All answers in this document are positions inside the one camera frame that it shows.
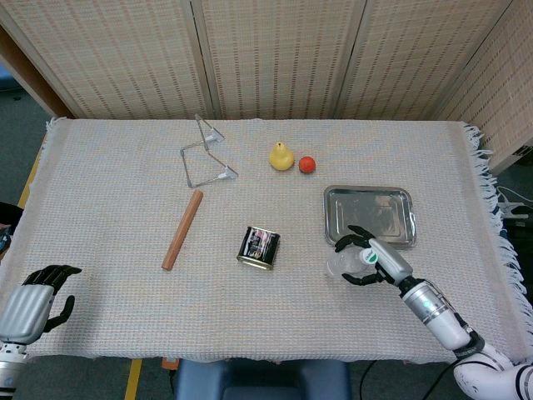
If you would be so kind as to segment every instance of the robotic hand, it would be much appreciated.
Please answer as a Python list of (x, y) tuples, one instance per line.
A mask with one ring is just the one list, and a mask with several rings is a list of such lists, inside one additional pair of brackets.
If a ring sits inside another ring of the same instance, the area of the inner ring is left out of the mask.
[(349, 228), (354, 234), (341, 238), (335, 251), (349, 244), (363, 248), (359, 258), (366, 265), (375, 265), (376, 273), (363, 278), (346, 273), (342, 276), (358, 286), (386, 281), (398, 287), (407, 307), (444, 348), (456, 355), (454, 377), (466, 395), (475, 400), (533, 398), (533, 366), (513, 366), (508, 357), (468, 326), (436, 285), (414, 278), (411, 265), (398, 251), (362, 227)]
[(49, 265), (30, 274), (17, 287), (0, 316), (0, 400), (12, 398), (17, 379), (27, 361), (26, 346), (65, 323), (74, 308), (69, 296), (61, 313), (48, 319), (53, 300), (70, 275), (82, 270), (68, 265)]

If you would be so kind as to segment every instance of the tin can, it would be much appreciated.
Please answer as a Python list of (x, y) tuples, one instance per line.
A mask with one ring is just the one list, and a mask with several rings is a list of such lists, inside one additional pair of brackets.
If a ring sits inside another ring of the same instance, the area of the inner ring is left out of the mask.
[(280, 235), (274, 232), (248, 227), (237, 260), (262, 269), (272, 269)]

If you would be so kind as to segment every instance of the yellow pear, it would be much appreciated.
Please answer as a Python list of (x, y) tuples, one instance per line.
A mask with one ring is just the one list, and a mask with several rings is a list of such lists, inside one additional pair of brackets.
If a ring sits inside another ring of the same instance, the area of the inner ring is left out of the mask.
[(278, 171), (285, 171), (294, 164), (294, 154), (283, 142), (278, 142), (270, 152), (268, 161)]

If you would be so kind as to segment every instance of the yellow tape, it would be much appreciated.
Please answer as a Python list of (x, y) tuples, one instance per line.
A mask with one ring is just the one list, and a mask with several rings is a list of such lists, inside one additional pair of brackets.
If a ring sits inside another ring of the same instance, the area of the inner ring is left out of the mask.
[(137, 396), (137, 386), (139, 384), (139, 377), (141, 376), (142, 360), (132, 360), (130, 365), (130, 376), (127, 379), (126, 394), (124, 400), (135, 400)]
[(18, 200), (18, 206), (20, 208), (26, 207), (27, 197), (30, 195), (30, 183), (32, 183), (33, 179), (35, 178), (35, 173), (37, 172), (37, 167), (39, 166), (39, 158), (41, 158), (41, 150), (39, 150), (39, 152), (37, 153), (37, 156), (35, 157), (32, 171), (30, 171), (30, 175), (27, 177), (26, 185), (24, 186), (20, 199)]

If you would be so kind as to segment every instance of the gray carpet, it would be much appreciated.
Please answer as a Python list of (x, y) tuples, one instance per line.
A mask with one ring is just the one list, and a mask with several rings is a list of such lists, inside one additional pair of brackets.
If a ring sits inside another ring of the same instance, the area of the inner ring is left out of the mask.
[(49, 119), (22, 89), (0, 92), (0, 202), (18, 203)]
[[(0, 92), (0, 202), (18, 202), (48, 119), (24, 91)], [(532, 171), (533, 167), (513, 166), (502, 174), (501, 184), (533, 197)], [(122, 399), (129, 365), (130, 361), (125, 358), (39, 357), (29, 364), (14, 398)], [(172, 399), (168, 372), (160, 365), (160, 359), (143, 361), (137, 399)], [(354, 400), (359, 398), (359, 382), (368, 365), (369, 362), (351, 364)], [(363, 397), (373, 400), (422, 398), (445, 367), (443, 363), (414, 365), (379, 361), (366, 375)], [(434, 400), (467, 398), (456, 386), (451, 371), (429, 397)]]

